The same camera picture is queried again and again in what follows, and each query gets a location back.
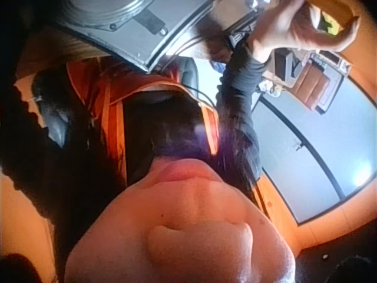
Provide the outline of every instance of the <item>desk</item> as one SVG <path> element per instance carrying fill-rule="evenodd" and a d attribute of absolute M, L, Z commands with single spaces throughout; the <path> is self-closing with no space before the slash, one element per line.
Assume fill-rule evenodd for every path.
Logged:
<path fill-rule="evenodd" d="M 217 35 L 239 19 L 244 17 L 250 9 L 244 0 L 216 0 L 215 6 L 209 14 L 184 34 L 171 47 L 167 54 L 173 54 L 187 40 L 197 36 L 210 37 Z M 108 54 L 73 36 L 55 28 L 45 27 L 39 33 L 31 36 L 27 41 L 24 52 L 16 71 L 17 79 L 47 68 L 64 64 L 69 61 L 85 58 L 103 57 Z M 182 53 L 183 56 L 205 58 L 213 61 L 228 62 L 231 52 L 221 38 L 202 42 Z M 276 84 L 292 87 L 294 83 L 286 84 L 274 74 L 275 64 L 271 60 L 264 76 Z"/>

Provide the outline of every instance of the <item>wooden panel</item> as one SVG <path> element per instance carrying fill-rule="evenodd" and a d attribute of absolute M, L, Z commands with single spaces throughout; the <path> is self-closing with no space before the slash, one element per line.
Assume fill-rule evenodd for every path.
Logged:
<path fill-rule="evenodd" d="M 297 227 L 295 230 L 295 234 L 297 239 L 300 242 L 302 249 L 310 248 L 311 246 L 318 245 L 318 241 L 315 238 L 312 228 L 309 224 L 302 225 L 300 227 Z"/>
<path fill-rule="evenodd" d="M 326 243 L 351 232 L 341 208 L 309 222 L 308 225 L 310 225 L 318 244 Z"/>
<path fill-rule="evenodd" d="M 349 5 L 355 15 L 361 16 L 361 25 L 355 42 L 342 52 L 353 67 L 350 76 L 376 100 L 376 40 L 377 27 L 359 0 L 340 0 Z"/>
<path fill-rule="evenodd" d="M 287 242 L 294 256 L 298 256 L 301 251 L 301 245 L 295 235 L 295 230 L 297 229 L 296 221 L 275 187 L 265 175 L 261 177 L 258 185 L 272 223 Z"/>
<path fill-rule="evenodd" d="M 49 237 L 47 220 L 1 174 L 1 255 L 16 253 L 27 257 L 42 282 L 50 283 L 55 277 L 55 266 Z"/>
<path fill-rule="evenodd" d="M 377 181 L 376 179 L 356 196 L 342 205 L 345 217 L 355 230 L 376 218 L 377 214 Z"/>

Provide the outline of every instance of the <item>wooden wall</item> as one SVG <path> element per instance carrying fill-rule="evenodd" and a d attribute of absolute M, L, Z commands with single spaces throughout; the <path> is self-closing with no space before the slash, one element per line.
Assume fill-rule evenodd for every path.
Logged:
<path fill-rule="evenodd" d="M 303 249 L 346 235 L 377 217 L 377 179 L 342 206 L 300 226 L 265 175 L 259 186 L 272 222 L 295 256 Z"/>
<path fill-rule="evenodd" d="M 349 5 L 362 18 L 355 42 L 342 52 L 353 67 L 350 76 L 376 101 L 377 27 L 373 18 L 359 0 L 339 0 Z"/>

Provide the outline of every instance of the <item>person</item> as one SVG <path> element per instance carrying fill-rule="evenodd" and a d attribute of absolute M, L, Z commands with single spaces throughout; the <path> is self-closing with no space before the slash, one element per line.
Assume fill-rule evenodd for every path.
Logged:
<path fill-rule="evenodd" d="M 69 100 L 75 111 L 53 109 L 65 113 L 61 120 L 68 124 L 61 144 L 40 128 L 12 85 L 22 35 L 27 34 L 22 23 L 12 26 L 19 37 L 10 41 L 14 60 L 5 65 L 9 74 L 2 85 L 2 171 L 54 223 L 61 282 L 295 280 L 290 248 L 253 203 L 261 164 L 252 93 L 275 48 L 341 51 L 353 42 L 360 24 L 355 17 L 334 37 L 317 32 L 310 19 L 300 16 L 303 3 L 281 1 L 238 45 L 217 95 L 218 128 L 215 123 L 209 131 L 198 101 L 171 81 L 122 97 L 116 106 L 122 110 L 119 117 L 106 96 L 108 83 L 119 73 L 101 80 L 98 115 L 95 103 L 92 109 L 83 106 L 89 98 L 80 89 L 88 86 L 74 75 L 82 75 L 77 70 L 88 61 L 37 76 L 36 92 L 43 94 L 38 86 L 48 85 L 51 97 L 54 92 L 57 97 L 75 94 Z M 128 82 L 120 86 L 129 88 L 134 77 L 124 78 Z M 138 75 L 138 81 L 144 79 L 149 80 Z M 152 102 L 143 96 L 153 96 Z M 113 121 L 121 118 L 125 146 L 121 154 L 109 156 L 122 125 L 114 128 L 112 115 Z"/>

